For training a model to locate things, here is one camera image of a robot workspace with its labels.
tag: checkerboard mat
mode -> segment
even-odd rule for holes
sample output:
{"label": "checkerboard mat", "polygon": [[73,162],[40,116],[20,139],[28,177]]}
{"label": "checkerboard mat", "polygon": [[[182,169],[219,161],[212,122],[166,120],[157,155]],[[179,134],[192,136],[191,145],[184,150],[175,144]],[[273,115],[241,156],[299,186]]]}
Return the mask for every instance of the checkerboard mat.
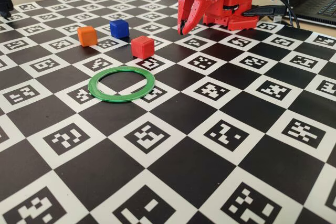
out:
{"label": "checkerboard mat", "polygon": [[[0,223],[336,223],[336,38],[177,33],[176,0],[44,0],[0,23]],[[124,19],[130,37],[110,36]],[[77,28],[98,44],[81,47]],[[131,55],[155,40],[147,60]],[[152,72],[114,104],[97,72]],[[135,73],[99,82],[136,92]]]}

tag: orange cube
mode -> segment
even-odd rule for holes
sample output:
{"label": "orange cube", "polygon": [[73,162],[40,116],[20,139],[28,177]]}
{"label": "orange cube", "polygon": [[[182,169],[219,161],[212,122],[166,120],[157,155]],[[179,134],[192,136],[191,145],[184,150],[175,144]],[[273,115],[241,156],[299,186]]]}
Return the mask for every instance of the orange cube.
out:
{"label": "orange cube", "polygon": [[77,34],[83,47],[93,46],[98,43],[96,30],[92,26],[78,27]]}

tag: red plastic part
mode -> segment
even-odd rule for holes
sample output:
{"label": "red plastic part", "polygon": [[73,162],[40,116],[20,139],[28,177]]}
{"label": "red plastic part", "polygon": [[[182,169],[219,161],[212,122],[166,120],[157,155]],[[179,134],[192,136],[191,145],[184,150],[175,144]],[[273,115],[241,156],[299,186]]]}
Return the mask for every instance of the red plastic part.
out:
{"label": "red plastic part", "polygon": [[216,23],[229,30],[254,28],[258,17],[241,15],[251,9],[251,6],[252,0],[178,0],[178,33],[189,33],[202,17],[205,24]]}
{"label": "red plastic part", "polygon": [[131,41],[133,56],[140,59],[147,59],[154,55],[154,39],[140,36]]}

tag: black square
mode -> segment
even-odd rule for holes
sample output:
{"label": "black square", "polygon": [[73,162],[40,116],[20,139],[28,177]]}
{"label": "black square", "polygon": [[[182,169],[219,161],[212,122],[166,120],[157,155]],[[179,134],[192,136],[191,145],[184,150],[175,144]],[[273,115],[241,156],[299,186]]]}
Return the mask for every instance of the black square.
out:
{"label": "black square", "polygon": [[7,54],[7,56],[10,57],[10,59],[13,60],[16,64],[19,65],[50,54],[51,54],[50,51],[41,47],[40,45],[37,45],[34,47],[28,47],[22,49],[17,52],[12,52],[10,54]]}
{"label": "black square", "polygon": [[32,77],[19,66],[0,71],[1,89],[9,88],[30,79]]}
{"label": "black square", "polygon": [[234,168],[227,160],[186,137],[149,170],[199,208]]}
{"label": "black square", "polygon": [[297,29],[295,27],[290,26],[284,26],[280,31],[277,32],[277,34],[288,38],[306,40],[312,34],[312,31]]}
{"label": "black square", "polygon": [[265,135],[239,166],[304,204],[324,162]]}
{"label": "black square", "polygon": [[189,34],[187,34],[187,35],[180,35],[177,30],[170,28],[170,29],[167,29],[165,31],[162,31],[160,33],[155,34],[155,36],[158,36],[160,38],[169,40],[171,42],[176,42],[176,41],[178,41],[180,39],[183,39],[183,38],[186,38],[186,37],[188,37],[190,35]]}
{"label": "black square", "polygon": [[[42,200],[50,203],[50,206],[42,206]],[[22,214],[22,209],[28,209],[27,215]],[[36,211],[36,216],[33,213],[28,212],[30,209]],[[47,223],[55,223],[67,212],[63,209],[61,204],[57,201],[51,191],[44,187],[38,192],[25,199],[23,202],[4,213],[3,216],[7,223],[46,223],[44,218],[51,217]]]}
{"label": "black square", "polygon": [[[243,223],[241,221],[243,213],[249,210],[256,214],[256,216],[262,216],[264,224],[272,224],[278,216],[281,207],[265,197],[262,193],[263,192],[254,190],[245,183],[241,183],[221,207],[221,211],[238,223]],[[264,209],[267,205],[272,208],[272,211],[264,213]]]}
{"label": "black square", "polygon": [[291,91],[291,89],[271,81],[265,81],[256,90],[260,93],[263,93],[265,95],[268,95],[269,97],[278,99],[280,101],[282,101],[286,97],[286,95]]}
{"label": "black square", "polygon": [[0,163],[0,201],[51,170],[27,140],[0,152]]}
{"label": "black square", "polygon": [[109,136],[144,113],[145,110],[133,102],[99,102],[79,114],[105,136]]}
{"label": "black square", "polygon": [[290,53],[290,50],[260,42],[252,47],[249,52],[256,55],[264,56],[272,60],[280,61],[281,59],[283,59],[283,57]]}
{"label": "black square", "polygon": [[256,29],[248,29],[248,30],[242,30],[242,31],[238,32],[237,35],[244,36],[244,37],[250,38],[250,39],[255,39],[255,40],[262,41],[264,39],[267,39],[272,34],[266,32],[266,31],[260,31],[260,30],[256,30]]}
{"label": "black square", "polygon": [[62,155],[89,138],[80,127],[74,123],[70,123],[58,131],[45,136],[43,139],[57,155]]}
{"label": "black square", "polygon": [[156,80],[179,91],[184,90],[196,81],[201,80],[203,77],[204,75],[177,64],[172,65],[155,75]]}
{"label": "black square", "polygon": [[113,214],[119,221],[121,221],[121,223],[130,223],[131,221],[122,214],[122,212],[126,209],[131,212],[138,220],[146,217],[146,220],[150,221],[149,223],[157,224],[166,223],[166,221],[176,211],[146,185],[140,188],[120,207],[113,211]]}
{"label": "black square", "polygon": [[30,136],[73,114],[70,107],[51,95],[7,115],[25,136]]}
{"label": "black square", "polygon": [[282,134],[308,144],[313,148],[317,148],[319,146],[325,133],[325,131],[297,119],[292,119],[282,131]]}
{"label": "black square", "polygon": [[91,211],[142,170],[141,165],[106,139],[55,172]]}
{"label": "black square", "polygon": [[190,133],[216,110],[199,100],[178,93],[151,111],[185,134]]}
{"label": "black square", "polygon": [[202,50],[201,52],[221,60],[231,61],[237,56],[241,55],[244,51],[220,43],[216,43]]}
{"label": "black square", "polygon": [[81,60],[88,59],[91,56],[100,54],[99,51],[93,49],[92,47],[72,47],[62,52],[56,53],[56,55],[70,64],[76,63]]}
{"label": "black square", "polygon": [[[146,154],[155,149],[169,137],[170,135],[168,133],[164,132],[162,129],[158,128],[151,122],[146,122],[140,125],[134,131],[125,136],[128,141],[130,141],[133,145]],[[156,143],[152,144],[151,146],[146,146],[145,143],[148,141],[151,143]]]}
{"label": "black square", "polygon": [[194,90],[195,93],[203,95],[209,99],[212,99],[214,101],[218,101],[220,98],[222,98],[225,94],[227,94],[230,90],[223,88],[219,85],[216,85],[212,82],[207,82],[204,85],[200,86],[196,90]]}
{"label": "black square", "polygon": [[209,74],[209,76],[243,90],[254,82],[260,74],[227,63]]}
{"label": "black square", "polygon": [[327,98],[303,90],[289,109],[336,129],[336,103]]}
{"label": "black square", "polygon": [[200,31],[199,33],[196,34],[197,36],[200,36],[202,38],[206,38],[206,39],[210,39],[213,41],[220,41],[228,36],[230,36],[231,34],[226,33],[224,31],[220,31],[217,29],[205,29],[203,31]]}
{"label": "black square", "polygon": [[163,58],[166,58],[167,60],[171,60],[174,62],[179,62],[194,53],[196,53],[196,51],[175,43],[169,44],[155,52],[156,55],[159,55]]}
{"label": "black square", "polygon": [[262,132],[267,132],[285,109],[242,92],[224,105],[221,111]]}
{"label": "black square", "polygon": [[306,55],[311,55],[323,60],[330,60],[334,54],[336,54],[336,50],[322,47],[318,45],[314,45],[312,43],[303,42],[300,46],[295,49],[296,52],[301,52]]}
{"label": "black square", "polygon": [[90,77],[74,66],[67,66],[54,72],[37,77],[43,86],[51,92],[56,93],[62,89],[75,85],[81,81],[87,80]]}

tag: black object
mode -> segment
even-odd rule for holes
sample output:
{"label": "black object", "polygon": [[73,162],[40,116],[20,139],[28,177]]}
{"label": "black object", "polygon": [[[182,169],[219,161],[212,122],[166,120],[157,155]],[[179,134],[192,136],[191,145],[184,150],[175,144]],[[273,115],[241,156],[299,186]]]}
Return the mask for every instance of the black object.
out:
{"label": "black object", "polygon": [[12,0],[0,0],[0,15],[4,18],[11,17],[10,10],[13,10]]}

